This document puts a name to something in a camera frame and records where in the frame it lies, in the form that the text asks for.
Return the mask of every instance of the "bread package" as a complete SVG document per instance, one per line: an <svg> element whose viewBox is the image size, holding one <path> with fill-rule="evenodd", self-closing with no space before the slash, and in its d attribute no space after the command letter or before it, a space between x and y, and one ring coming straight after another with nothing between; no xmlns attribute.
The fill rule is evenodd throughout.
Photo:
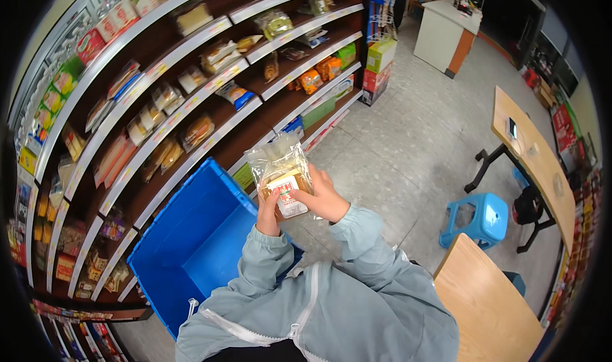
<svg viewBox="0 0 612 362"><path fill-rule="evenodd" d="M289 195L292 189L313 193L308 160L294 132L280 132L270 143L257 145L245 152L258 193L265 200L272 190L280 188L275 208L276 220L284 221L309 210Z"/></svg>

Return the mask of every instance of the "person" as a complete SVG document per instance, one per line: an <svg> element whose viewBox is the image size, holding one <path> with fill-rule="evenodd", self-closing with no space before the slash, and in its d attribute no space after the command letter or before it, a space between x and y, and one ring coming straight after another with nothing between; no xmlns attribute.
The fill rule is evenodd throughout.
<svg viewBox="0 0 612 362"><path fill-rule="evenodd" d="M457 322L431 274L387 245L376 213L342 198L324 170L309 172L314 195L289 194L330 222L348 261L317 262L277 284L293 246L274 216L279 191L260 197L239 277L180 326L176 361L456 361Z"/></svg>

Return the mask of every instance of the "gray floor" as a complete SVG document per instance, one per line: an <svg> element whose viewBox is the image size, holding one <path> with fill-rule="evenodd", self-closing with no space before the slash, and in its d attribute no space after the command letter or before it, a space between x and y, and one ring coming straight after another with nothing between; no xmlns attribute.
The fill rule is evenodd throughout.
<svg viewBox="0 0 612 362"><path fill-rule="evenodd" d="M529 113L552 148L554 136L547 111L493 47L477 38L451 80L412 55L418 29L418 22L404 19L387 91L372 107L351 106L309 158L327 171L342 196L382 216L387 243L434 273L446 252L438 244L448 222L446 205L465 196L463 186L479 167L474 155L499 145L491 132L494 87ZM479 192L493 192L509 205L518 197L521 189L507 158L489 167L473 193ZM298 218L283 228L307 251L302 266L340 260L340 247L322 220ZM556 226L548 228L529 252L517 254L532 229L509 222L505 240L485 252L502 270L521 274L525 300L537 315L555 274L561 236ZM137 361L174 359L172 338L155 315L115 329Z"/></svg>

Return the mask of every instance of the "wall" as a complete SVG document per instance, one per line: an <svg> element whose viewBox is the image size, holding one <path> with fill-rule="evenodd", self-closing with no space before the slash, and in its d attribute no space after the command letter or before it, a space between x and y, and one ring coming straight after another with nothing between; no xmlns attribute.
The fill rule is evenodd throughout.
<svg viewBox="0 0 612 362"><path fill-rule="evenodd" d="M570 104L576 114L582 135L587 142L587 133L591 134L595 154L601 163L603 159L601 156L601 133L599 131L599 122L597 121L597 111L595 110L591 86L589 86L589 80L586 78L586 75L583 75L582 79L580 79L576 90L570 98Z"/></svg>
<svg viewBox="0 0 612 362"><path fill-rule="evenodd" d="M50 32L53 26L55 26L55 23L62 17L62 15L64 15L65 11L72 6L75 1L76 0L54 0L50 10L36 28L32 39L28 42L26 50L21 57L21 61L19 62L17 74L13 80L13 86L11 88L11 103L13 102L13 98L15 97L15 94L19 88L21 78L23 78L23 75L26 73L27 67L29 66L32 58L34 58L36 51L38 51L38 48L45 40L47 34Z"/></svg>

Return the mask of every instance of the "zipper pull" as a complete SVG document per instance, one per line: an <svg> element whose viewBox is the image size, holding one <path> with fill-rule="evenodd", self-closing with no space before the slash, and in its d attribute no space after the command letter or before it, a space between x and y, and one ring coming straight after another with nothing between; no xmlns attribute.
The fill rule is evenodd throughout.
<svg viewBox="0 0 612 362"><path fill-rule="evenodd" d="M297 329L300 327L299 323L292 323L291 324L291 331L289 332L289 334L287 335L289 338L294 339L295 336L297 335Z"/></svg>

